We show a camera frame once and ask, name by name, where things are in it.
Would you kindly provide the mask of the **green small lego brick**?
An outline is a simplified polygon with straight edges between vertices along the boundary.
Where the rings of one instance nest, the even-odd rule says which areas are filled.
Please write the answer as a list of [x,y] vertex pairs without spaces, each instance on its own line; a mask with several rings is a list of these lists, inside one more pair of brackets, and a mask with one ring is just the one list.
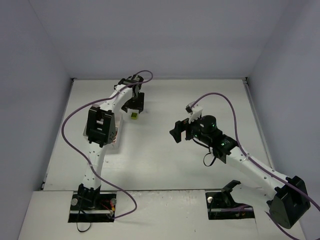
[[137,112],[132,112],[130,118],[133,119],[133,120],[136,120],[138,118],[138,113]]

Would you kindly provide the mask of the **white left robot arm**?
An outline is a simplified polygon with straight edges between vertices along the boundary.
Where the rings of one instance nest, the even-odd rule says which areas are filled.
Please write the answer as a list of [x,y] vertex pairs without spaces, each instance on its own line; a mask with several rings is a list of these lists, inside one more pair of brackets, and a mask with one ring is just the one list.
[[143,81],[138,73],[121,79],[114,86],[110,100],[93,104],[88,111],[84,135],[89,143],[87,157],[90,163],[77,190],[79,201],[85,208],[93,210],[98,205],[102,181],[95,174],[101,175],[108,145],[113,143],[119,132],[116,115],[121,111],[138,115],[144,110]]

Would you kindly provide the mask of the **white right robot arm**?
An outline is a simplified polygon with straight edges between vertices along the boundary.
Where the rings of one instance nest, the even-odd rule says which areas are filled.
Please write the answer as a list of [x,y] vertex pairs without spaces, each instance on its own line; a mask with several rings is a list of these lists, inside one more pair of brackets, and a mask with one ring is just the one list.
[[187,141],[192,140],[208,149],[214,160],[232,166],[258,184],[262,192],[246,187],[238,180],[232,180],[223,190],[238,201],[248,196],[249,205],[267,211],[279,226],[291,229],[310,209],[307,187],[300,177],[277,172],[250,156],[235,139],[218,128],[214,116],[177,121],[169,133],[176,143],[181,142],[182,133],[185,133]]

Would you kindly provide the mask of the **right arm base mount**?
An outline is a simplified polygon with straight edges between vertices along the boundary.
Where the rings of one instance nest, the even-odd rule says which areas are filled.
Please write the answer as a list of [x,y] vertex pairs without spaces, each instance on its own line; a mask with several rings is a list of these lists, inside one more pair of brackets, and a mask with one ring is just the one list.
[[242,220],[254,219],[255,213],[252,206],[238,203],[231,193],[240,185],[238,180],[232,180],[221,191],[206,191],[207,216],[211,221],[215,220]]

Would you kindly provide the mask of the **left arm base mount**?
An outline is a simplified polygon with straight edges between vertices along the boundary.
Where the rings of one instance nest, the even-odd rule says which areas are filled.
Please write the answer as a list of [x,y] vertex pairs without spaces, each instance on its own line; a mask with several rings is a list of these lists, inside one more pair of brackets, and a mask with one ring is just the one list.
[[72,195],[68,213],[68,223],[75,224],[79,233],[89,231],[93,223],[113,223],[116,213],[117,194],[102,192],[95,206],[90,206],[76,193]]

